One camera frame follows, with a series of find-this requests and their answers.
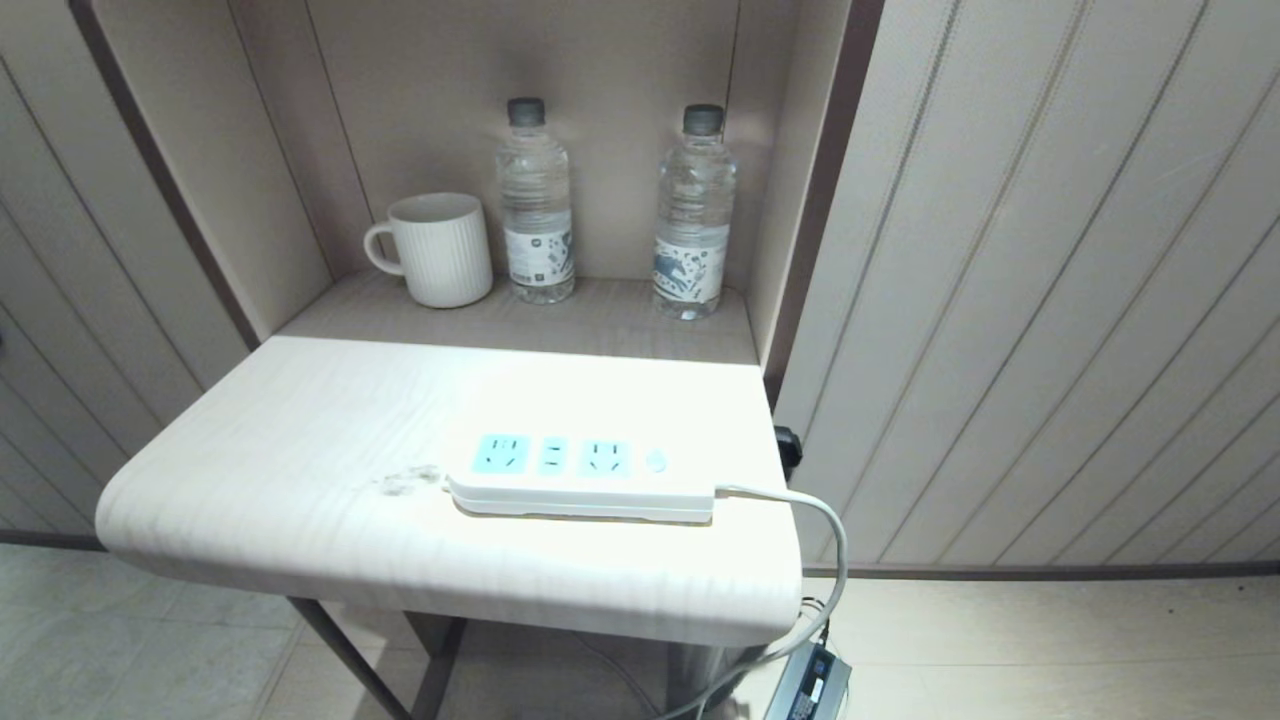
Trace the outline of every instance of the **striped wall panel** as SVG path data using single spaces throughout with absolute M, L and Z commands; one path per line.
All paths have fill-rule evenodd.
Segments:
M 68 5 L 0 6 L 0 530 L 91 537 L 108 480 L 246 355 Z
M 777 407 L 852 564 L 1280 559 L 1277 33 L 886 5 Z

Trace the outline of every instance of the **mug handle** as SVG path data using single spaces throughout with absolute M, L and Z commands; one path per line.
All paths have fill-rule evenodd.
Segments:
M 383 256 L 380 251 L 374 250 L 374 242 L 378 240 L 378 236 L 384 232 L 392 232 L 390 223 L 378 223 L 374 227 L 365 231 L 365 255 L 369 255 L 369 259 L 374 263 L 374 266 L 378 268 L 379 270 L 392 275 L 403 275 L 404 274 L 403 265 L 401 265 L 399 263 L 392 263 L 385 256 Z

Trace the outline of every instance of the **wooden shelf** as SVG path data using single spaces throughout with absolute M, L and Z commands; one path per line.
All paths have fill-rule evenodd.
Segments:
M 378 270 L 347 275 L 279 334 L 530 350 L 755 365 L 755 343 L 742 296 L 724 290 L 710 318 L 681 322 L 650 305 L 643 281 L 579 278 L 564 302 L 521 302 L 508 281 L 484 300 L 453 310 L 424 307 L 402 278 Z

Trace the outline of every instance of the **plastic water bottle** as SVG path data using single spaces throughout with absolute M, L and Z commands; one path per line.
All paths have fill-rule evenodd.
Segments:
M 568 152 L 547 133 L 539 97 L 507 101 L 511 137 L 498 149 L 502 228 L 516 297 L 535 305 L 573 292 L 573 217 Z
M 737 183 L 723 126 L 719 105 L 685 108 L 685 135 L 662 163 L 653 301 L 681 320 L 705 318 L 719 304 Z

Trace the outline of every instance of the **white mug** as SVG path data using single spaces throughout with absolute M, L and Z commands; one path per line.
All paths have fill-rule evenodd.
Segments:
M 493 290 L 479 200 L 457 192 L 417 195 L 393 202 L 387 217 L 365 232 L 365 252 L 379 270 L 404 275 L 413 300 L 428 307 L 458 307 Z M 379 252 L 379 233 L 396 238 L 399 263 Z

